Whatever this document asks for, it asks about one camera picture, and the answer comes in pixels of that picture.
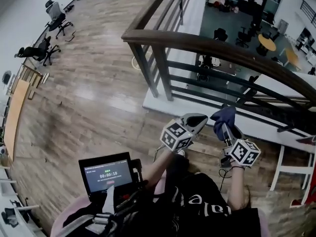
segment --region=white cube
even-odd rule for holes
[[[253,142],[238,139],[229,155],[242,166],[252,166],[261,151]]]
[[[187,131],[178,120],[171,120],[162,130],[160,141],[171,151],[188,147],[193,134]]]

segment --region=dark blue cloth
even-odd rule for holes
[[[235,126],[236,108],[234,106],[225,107],[211,116],[211,120],[215,121],[213,130],[220,141],[224,141],[222,126],[226,124],[230,129]]]

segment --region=forearm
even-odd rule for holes
[[[154,186],[161,178],[164,171],[169,166],[174,154],[165,149],[157,160],[144,171],[143,179],[148,181],[146,188]]]
[[[232,210],[239,210],[244,206],[243,175],[243,168],[234,167],[232,169],[232,184],[228,195],[228,205]]]

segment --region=shoe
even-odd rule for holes
[[[181,156],[183,156],[183,157],[186,156],[186,152],[185,152],[183,149],[179,150],[177,154],[178,154],[178,155],[181,155]]]

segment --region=round wooden table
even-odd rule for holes
[[[266,39],[265,37],[263,37],[262,34],[259,34],[258,36],[260,45],[257,47],[257,53],[262,55],[262,56],[266,56],[268,50],[269,51],[276,51],[277,46],[276,44],[272,41],[272,39]]]

